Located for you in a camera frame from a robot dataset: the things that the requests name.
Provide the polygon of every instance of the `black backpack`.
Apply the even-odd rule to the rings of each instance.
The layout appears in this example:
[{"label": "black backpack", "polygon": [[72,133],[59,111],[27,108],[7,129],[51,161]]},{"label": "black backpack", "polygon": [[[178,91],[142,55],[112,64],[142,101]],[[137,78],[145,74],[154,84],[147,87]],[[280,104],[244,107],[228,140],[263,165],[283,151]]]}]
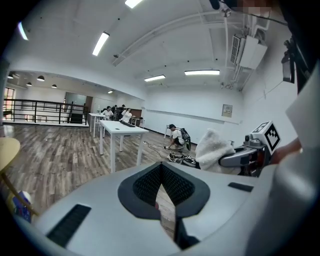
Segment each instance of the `black backpack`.
[{"label": "black backpack", "polygon": [[181,131],[181,134],[182,134],[182,138],[185,141],[186,148],[190,151],[191,150],[190,135],[187,133],[185,128],[181,128],[180,131]]}]

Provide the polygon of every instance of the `white towel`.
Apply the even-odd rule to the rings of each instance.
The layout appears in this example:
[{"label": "white towel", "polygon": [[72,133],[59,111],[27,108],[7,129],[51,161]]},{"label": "white towel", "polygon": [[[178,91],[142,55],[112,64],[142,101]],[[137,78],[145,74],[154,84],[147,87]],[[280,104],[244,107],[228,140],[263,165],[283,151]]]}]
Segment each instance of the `white towel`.
[{"label": "white towel", "polygon": [[219,165],[219,159],[225,155],[235,153],[230,142],[222,139],[214,129],[208,129],[195,149],[195,160],[199,162],[201,170],[237,175],[240,167],[227,168]]}]

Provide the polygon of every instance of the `gray wood plank floor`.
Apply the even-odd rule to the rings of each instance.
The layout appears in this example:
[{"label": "gray wood plank floor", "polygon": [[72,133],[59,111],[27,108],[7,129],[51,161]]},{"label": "gray wood plank floor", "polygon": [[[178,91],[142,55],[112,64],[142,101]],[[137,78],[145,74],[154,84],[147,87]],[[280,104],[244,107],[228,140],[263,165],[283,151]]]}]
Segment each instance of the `gray wood plank floor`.
[{"label": "gray wood plank floor", "polygon": [[[16,138],[21,143],[7,175],[14,187],[27,191],[40,213],[57,200],[68,195],[82,184],[110,174],[110,136],[106,132],[103,140],[104,155],[99,154],[99,132],[96,138],[89,128],[69,128],[37,125],[4,125],[1,133],[5,137]],[[145,140],[150,144],[169,145],[169,137],[149,132]],[[116,172],[136,166],[139,137],[125,137],[123,151],[119,152],[120,139],[116,140]],[[159,147],[143,145],[142,164],[166,161],[168,151]],[[189,155],[195,156],[196,146]],[[1,192],[7,190],[1,185]],[[175,207],[165,189],[161,186],[156,201],[161,212],[161,224],[169,236],[173,237]]]}]

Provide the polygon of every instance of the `wooden stool leg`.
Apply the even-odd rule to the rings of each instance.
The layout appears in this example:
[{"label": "wooden stool leg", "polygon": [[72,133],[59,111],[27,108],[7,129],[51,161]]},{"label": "wooden stool leg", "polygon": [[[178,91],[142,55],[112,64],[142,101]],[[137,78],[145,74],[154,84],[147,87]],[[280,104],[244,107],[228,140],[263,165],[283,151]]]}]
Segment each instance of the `wooden stool leg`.
[{"label": "wooden stool leg", "polygon": [[28,204],[20,195],[19,193],[16,191],[15,187],[12,185],[12,183],[10,182],[10,180],[8,179],[8,177],[2,173],[1,177],[4,181],[4,183],[7,185],[7,187],[9,188],[9,190],[15,195],[15,197],[30,211],[30,213],[35,214],[35,215],[39,215],[38,212],[36,212],[34,209],[32,209],[31,205]]}]

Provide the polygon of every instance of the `railing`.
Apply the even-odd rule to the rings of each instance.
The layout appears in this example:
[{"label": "railing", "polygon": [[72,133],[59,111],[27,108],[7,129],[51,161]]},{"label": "railing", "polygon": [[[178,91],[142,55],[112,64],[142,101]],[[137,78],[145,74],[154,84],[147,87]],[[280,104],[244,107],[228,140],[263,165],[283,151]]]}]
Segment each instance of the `railing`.
[{"label": "railing", "polygon": [[88,106],[30,99],[4,99],[4,120],[87,124]]}]

